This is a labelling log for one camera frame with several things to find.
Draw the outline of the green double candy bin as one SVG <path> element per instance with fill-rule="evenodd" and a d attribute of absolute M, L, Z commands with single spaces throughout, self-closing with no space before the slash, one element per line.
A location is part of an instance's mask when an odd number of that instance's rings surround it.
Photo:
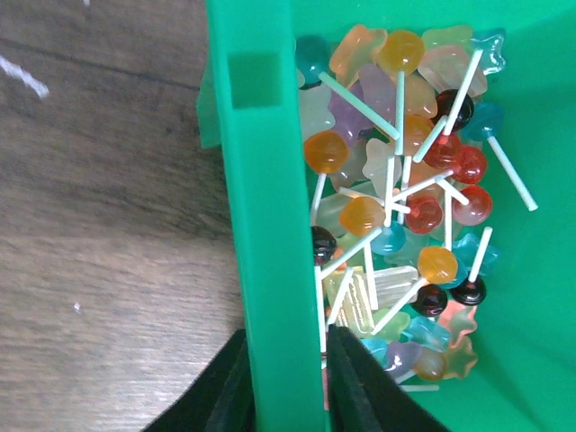
<path fill-rule="evenodd" d="M 294 42 L 340 40 L 355 24 L 422 32 L 502 27 L 507 67 L 489 85 L 497 139 L 537 202 L 529 211 L 492 160 L 500 250 L 463 380 L 416 401 L 453 431 L 575 428 L 575 4 L 572 1 L 210 1 L 217 112 L 199 102 L 202 142 L 219 140 L 261 431 L 325 422 L 310 205 Z"/>

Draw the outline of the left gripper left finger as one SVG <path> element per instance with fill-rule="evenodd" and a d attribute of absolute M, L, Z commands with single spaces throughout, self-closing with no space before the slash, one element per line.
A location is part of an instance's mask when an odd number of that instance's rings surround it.
<path fill-rule="evenodd" d="M 244 329 L 237 330 L 186 392 L 146 431 L 254 431 L 256 410 Z"/>

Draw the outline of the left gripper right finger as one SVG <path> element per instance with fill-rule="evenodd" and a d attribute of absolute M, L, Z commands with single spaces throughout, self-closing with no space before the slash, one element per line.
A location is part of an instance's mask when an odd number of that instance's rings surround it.
<path fill-rule="evenodd" d="M 348 328 L 329 328 L 327 369 L 332 431 L 447 430 L 400 388 Z"/>

